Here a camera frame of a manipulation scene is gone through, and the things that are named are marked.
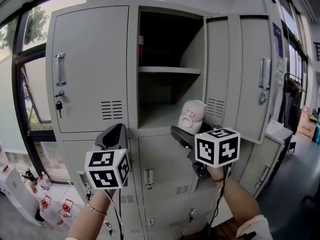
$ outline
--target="white box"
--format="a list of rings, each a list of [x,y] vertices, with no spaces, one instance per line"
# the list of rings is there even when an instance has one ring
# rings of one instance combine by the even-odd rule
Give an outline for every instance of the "white box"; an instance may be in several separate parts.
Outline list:
[[[199,133],[194,136],[195,160],[218,168],[239,159],[240,133],[230,129]]]
[[[94,189],[121,189],[130,172],[127,150],[87,152],[84,169]]]

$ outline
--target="locker shelf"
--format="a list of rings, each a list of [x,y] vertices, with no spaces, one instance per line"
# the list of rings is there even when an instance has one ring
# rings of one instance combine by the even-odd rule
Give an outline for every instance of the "locker shelf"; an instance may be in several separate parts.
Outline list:
[[[170,67],[170,66],[140,66],[139,72],[143,73],[185,73],[185,74],[201,74],[199,68],[188,67]]]
[[[140,105],[140,129],[170,127],[178,124],[181,106],[167,103],[144,103]]]

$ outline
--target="sleeve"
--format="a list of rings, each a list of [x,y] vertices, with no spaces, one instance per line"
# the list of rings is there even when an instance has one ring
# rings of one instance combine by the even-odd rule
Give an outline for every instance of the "sleeve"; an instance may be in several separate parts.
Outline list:
[[[258,215],[245,222],[236,232],[236,237],[255,232],[256,236],[252,240],[273,240],[267,219],[263,215]]]

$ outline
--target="hand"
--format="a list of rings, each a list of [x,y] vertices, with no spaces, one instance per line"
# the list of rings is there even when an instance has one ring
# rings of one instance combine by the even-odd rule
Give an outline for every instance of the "hand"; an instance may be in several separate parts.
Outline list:
[[[207,166],[207,170],[211,174],[214,181],[218,181],[220,179],[223,179],[224,177],[223,167],[213,168],[213,167]]]

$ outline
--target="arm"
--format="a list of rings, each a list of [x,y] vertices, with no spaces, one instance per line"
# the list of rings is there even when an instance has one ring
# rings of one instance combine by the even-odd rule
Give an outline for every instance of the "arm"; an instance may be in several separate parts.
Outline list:
[[[215,181],[224,177],[222,168],[207,169]],[[223,181],[216,184],[221,188]],[[223,196],[239,226],[261,214],[257,201],[231,175],[225,182]]]
[[[104,190],[97,190],[89,202],[92,208],[101,213],[106,213],[110,205],[110,200],[104,192]],[[115,193],[114,190],[108,192],[111,196]],[[71,225],[68,237],[78,240],[96,240],[104,219],[103,215],[86,207]]]

